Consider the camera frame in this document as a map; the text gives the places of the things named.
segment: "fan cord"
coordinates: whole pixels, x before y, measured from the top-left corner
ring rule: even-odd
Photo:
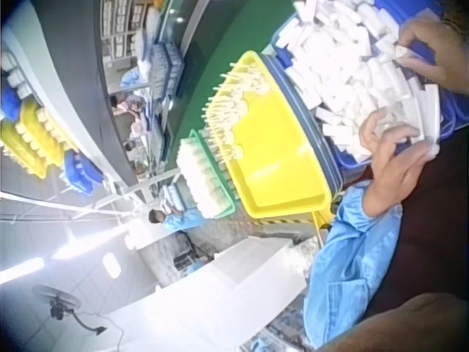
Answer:
[[[124,329],[122,329],[121,327],[119,327],[117,324],[115,324],[115,322],[113,322],[112,319],[108,318],[108,317],[105,317],[103,315],[101,315],[100,313],[98,312],[95,312],[95,313],[88,313],[88,312],[79,312],[79,313],[75,313],[76,315],[89,315],[89,316],[96,316],[98,318],[101,318],[101,319],[104,319],[104,320],[107,320],[109,323],[111,323],[114,328],[116,328],[117,330],[120,331],[120,337],[119,337],[119,341],[117,341],[117,349],[116,349],[116,352],[119,352],[119,349],[120,349],[120,343],[122,342],[122,338],[124,337]]]

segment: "wall-mounted fan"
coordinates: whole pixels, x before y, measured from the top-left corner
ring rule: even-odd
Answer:
[[[32,287],[32,292],[36,298],[41,302],[49,304],[51,308],[51,317],[57,320],[62,320],[64,314],[72,315],[78,324],[85,328],[88,331],[93,331],[96,333],[96,336],[104,332],[107,328],[104,326],[98,326],[97,328],[90,328],[85,325],[77,316],[75,311],[80,308],[81,302],[78,298],[69,293],[57,290],[56,288],[44,286],[44,285],[35,285]]]

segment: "fluorescent light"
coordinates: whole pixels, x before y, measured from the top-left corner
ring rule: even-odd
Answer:
[[[124,237],[124,242],[129,251],[136,248],[135,242],[130,235]]]
[[[117,262],[117,259],[114,256],[114,254],[112,253],[106,254],[103,257],[103,264],[110,277],[112,277],[113,279],[116,279],[117,277],[119,277],[122,270],[120,269],[120,265]]]
[[[127,231],[128,226],[122,225],[115,227],[111,230],[99,232],[96,235],[90,235],[82,238],[77,238],[68,244],[60,247],[60,249],[52,256],[53,259],[70,259],[77,257],[83,253],[92,251],[93,249],[108,242],[112,238]]]
[[[44,260],[42,258],[38,257],[27,260],[26,262],[13,266],[10,269],[0,271],[0,285],[17,279],[18,277],[34,273],[42,268],[44,268]]]

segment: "blue work shirt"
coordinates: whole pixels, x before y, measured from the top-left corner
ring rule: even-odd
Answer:
[[[364,181],[347,190],[311,270],[303,319],[315,348],[360,321],[396,249],[402,206],[369,218],[362,206],[369,184]]]
[[[163,226],[172,232],[192,229],[205,223],[205,218],[199,209],[186,210],[182,215],[170,214],[163,221]]]

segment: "hand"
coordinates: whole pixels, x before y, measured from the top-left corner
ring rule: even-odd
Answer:
[[[399,155],[394,155],[400,140],[418,136],[419,133],[410,125],[399,125],[389,128],[378,139],[374,130],[377,121],[384,116],[385,109],[372,113],[359,131],[361,145],[373,155],[374,180],[363,197],[363,211],[372,218],[407,198],[416,187],[425,163],[436,156],[429,154],[432,143],[428,141],[415,143]]]
[[[399,59],[399,63],[453,92],[469,95],[469,55],[457,33],[434,18],[407,22],[399,35],[399,45],[408,47],[414,40],[426,43],[435,52],[436,65],[421,59]]]

